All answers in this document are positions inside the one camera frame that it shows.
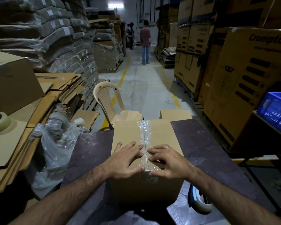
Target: pink shirt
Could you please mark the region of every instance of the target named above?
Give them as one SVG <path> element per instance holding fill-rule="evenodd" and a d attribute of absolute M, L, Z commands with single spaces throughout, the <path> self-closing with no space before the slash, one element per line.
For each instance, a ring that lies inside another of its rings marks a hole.
<path fill-rule="evenodd" d="M 150 46 L 150 41 L 149 41 L 150 38 L 151 38 L 150 29 L 148 27 L 143 27 L 140 30 L 141 44 L 143 46 L 149 47 Z"/>

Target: blue jeans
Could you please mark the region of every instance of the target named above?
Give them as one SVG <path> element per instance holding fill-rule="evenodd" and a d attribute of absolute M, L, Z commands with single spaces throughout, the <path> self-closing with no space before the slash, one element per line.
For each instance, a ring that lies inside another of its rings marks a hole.
<path fill-rule="evenodd" d="M 145 63 L 145 52 L 146 52 L 146 63 L 149 63 L 150 47 L 141 46 L 141 52 L 143 56 L 143 63 Z"/>

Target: hand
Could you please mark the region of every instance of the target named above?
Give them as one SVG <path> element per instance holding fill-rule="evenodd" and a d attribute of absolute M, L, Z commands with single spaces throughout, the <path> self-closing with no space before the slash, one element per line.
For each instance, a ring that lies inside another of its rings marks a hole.
<path fill-rule="evenodd" d="M 143 145 L 135 145 L 135 141 L 132 141 L 127 146 L 121 149 L 122 142 L 116 145 L 116 149 L 113 154 L 101 164 L 101 168 L 107 172 L 108 178 L 128 178 L 133 174 L 142 172 L 145 170 L 144 166 L 138 166 L 130 168 L 129 165 L 134 158 L 140 158 L 143 153 L 140 150 Z"/>
<path fill-rule="evenodd" d="M 151 171 L 152 176 L 188 179 L 195 169 L 194 165 L 169 145 L 157 145 L 148 149 L 148 152 L 154 154 L 148 158 L 150 161 L 163 160 L 165 162 L 165 169 Z"/>

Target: chair seat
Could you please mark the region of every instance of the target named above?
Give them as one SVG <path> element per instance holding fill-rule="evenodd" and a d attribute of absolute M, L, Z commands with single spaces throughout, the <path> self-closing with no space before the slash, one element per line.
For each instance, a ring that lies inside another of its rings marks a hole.
<path fill-rule="evenodd" d="M 120 114 L 117 114 L 111 121 L 114 125 L 116 121 L 141 121 L 143 120 L 143 115 L 138 111 L 134 110 L 124 110 Z"/>

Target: floor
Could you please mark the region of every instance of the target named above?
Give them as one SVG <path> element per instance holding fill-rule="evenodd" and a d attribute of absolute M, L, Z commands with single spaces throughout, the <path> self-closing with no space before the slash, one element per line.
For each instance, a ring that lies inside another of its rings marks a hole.
<path fill-rule="evenodd" d="M 128 49 L 123 63 L 116 73 L 101 73 L 99 78 L 110 79 L 118 86 L 126 110 L 139 111 L 145 120 L 158 119 L 161 109 L 190 110 L 193 118 L 197 118 L 188 98 L 180 91 L 173 82 L 174 70 L 164 69 L 156 60 L 151 47 L 149 64 L 142 65 L 141 47 L 133 50 Z M 120 112 L 113 90 L 110 95 L 115 110 Z M 107 121 L 101 110 L 92 131 L 98 131 L 108 127 Z"/>

